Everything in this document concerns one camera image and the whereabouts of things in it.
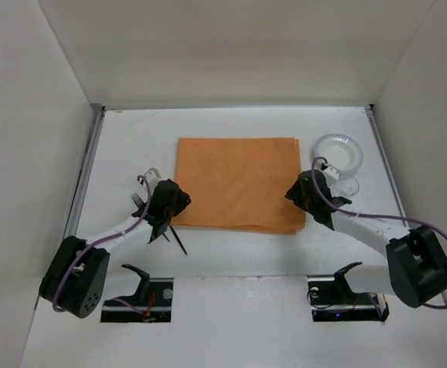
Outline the black fork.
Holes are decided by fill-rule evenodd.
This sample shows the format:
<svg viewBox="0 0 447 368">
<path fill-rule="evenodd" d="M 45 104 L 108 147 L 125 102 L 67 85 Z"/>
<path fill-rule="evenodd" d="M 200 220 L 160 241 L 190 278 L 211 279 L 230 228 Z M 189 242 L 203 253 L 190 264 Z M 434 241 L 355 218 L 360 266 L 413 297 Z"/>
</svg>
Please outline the black fork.
<svg viewBox="0 0 447 368">
<path fill-rule="evenodd" d="M 145 209 L 146 203 L 141 199 L 141 197 L 136 192 L 133 193 L 130 197 L 139 210 Z"/>
</svg>

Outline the white ceramic plate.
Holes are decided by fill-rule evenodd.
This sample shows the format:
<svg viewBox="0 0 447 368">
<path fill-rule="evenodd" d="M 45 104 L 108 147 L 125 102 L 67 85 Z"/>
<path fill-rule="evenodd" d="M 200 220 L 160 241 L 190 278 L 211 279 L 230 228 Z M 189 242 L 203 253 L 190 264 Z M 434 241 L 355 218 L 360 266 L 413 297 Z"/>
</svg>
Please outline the white ceramic plate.
<svg viewBox="0 0 447 368">
<path fill-rule="evenodd" d="M 332 133 L 320 137 L 314 144 L 315 156 L 325 157 L 339 172 L 339 180 L 352 179 L 363 164 L 363 151 L 352 138 Z"/>
</svg>

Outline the orange cloth napkin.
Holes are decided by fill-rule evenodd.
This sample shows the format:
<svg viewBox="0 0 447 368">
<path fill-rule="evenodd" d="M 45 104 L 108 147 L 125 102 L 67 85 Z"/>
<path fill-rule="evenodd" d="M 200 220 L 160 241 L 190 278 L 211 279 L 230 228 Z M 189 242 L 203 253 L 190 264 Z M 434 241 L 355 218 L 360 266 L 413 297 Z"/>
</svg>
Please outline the orange cloth napkin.
<svg viewBox="0 0 447 368">
<path fill-rule="evenodd" d="M 284 196 L 301 171 L 293 137 L 181 138 L 175 181 L 192 202 L 174 224 L 295 234 L 305 216 Z"/>
</svg>

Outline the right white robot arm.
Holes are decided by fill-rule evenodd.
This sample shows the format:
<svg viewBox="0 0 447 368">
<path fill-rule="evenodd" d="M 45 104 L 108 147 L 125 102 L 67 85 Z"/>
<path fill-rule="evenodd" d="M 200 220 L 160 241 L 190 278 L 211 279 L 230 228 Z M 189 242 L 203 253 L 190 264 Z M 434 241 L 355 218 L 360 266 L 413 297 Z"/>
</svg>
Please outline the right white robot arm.
<svg viewBox="0 0 447 368">
<path fill-rule="evenodd" d="M 381 265 L 355 261 L 336 271 L 341 295 L 391 294 L 417 308 L 447 289 L 447 257 L 428 225 L 408 228 L 397 216 L 346 210 L 351 201 L 333 197 L 318 169 L 302 172 L 285 197 L 315 222 L 355 238 L 383 256 Z"/>
</svg>

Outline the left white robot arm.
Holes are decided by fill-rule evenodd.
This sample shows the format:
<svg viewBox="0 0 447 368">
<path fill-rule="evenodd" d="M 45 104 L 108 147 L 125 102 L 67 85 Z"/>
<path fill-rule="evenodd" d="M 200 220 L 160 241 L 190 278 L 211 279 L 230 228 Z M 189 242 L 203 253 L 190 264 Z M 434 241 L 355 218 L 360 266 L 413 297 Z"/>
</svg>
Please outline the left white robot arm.
<svg viewBox="0 0 447 368">
<path fill-rule="evenodd" d="M 191 203 L 190 195 L 171 179 L 161 179 L 157 170 L 137 176 L 146 198 L 131 195 L 136 211 L 124 222 L 90 238 L 64 238 L 39 287 L 39 297 L 51 302 L 57 313 L 80 319 L 100 303 L 109 273 L 110 257 L 131 238 L 148 245 L 165 235 L 172 220 Z"/>
</svg>

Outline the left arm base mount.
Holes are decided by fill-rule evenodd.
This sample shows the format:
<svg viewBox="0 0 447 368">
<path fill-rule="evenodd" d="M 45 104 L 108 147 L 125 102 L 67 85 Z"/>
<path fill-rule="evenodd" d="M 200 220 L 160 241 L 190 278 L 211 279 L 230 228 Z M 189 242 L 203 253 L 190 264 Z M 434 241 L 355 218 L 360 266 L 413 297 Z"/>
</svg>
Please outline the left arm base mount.
<svg viewBox="0 0 447 368">
<path fill-rule="evenodd" d="M 108 274 L 100 322 L 158 324 L 172 320 L 174 279 L 153 278 L 131 264 Z"/>
</svg>

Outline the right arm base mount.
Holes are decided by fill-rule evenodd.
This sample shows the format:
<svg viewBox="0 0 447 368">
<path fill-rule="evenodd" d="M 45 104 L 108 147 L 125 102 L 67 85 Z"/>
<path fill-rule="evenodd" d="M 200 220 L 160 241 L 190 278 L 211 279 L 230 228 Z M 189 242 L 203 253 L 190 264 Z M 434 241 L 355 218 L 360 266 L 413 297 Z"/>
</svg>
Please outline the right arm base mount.
<svg viewBox="0 0 447 368">
<path fill-rule="evenodd" d="M 362 265 L 354 262 L 334 274 L 307 277 L 307 302 L 311 306 L 313 322 L 374 321 L 384 323 L 389 316 L 389 306 L 382 294 L 353 292 L 345 275 Z"/>
</svg>

